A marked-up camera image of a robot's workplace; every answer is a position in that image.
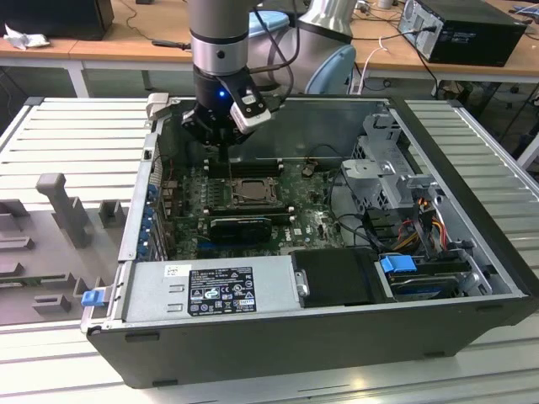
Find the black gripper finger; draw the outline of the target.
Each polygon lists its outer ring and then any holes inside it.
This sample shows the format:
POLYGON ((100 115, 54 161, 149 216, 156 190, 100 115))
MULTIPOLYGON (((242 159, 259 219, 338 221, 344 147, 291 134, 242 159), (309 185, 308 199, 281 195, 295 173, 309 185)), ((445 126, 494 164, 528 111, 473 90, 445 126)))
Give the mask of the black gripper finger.
POLYGON ((183 113, 181 125, 206 149, 216 152, 219 162, 226 161, 226 126, 219 114, 212 109, 193 108, 183 113))
POLYGON ((226 129, 224 134, 224 162, 229 162, 229 149, 243 144, 253 132, 242 133, 236 126, 226 129))

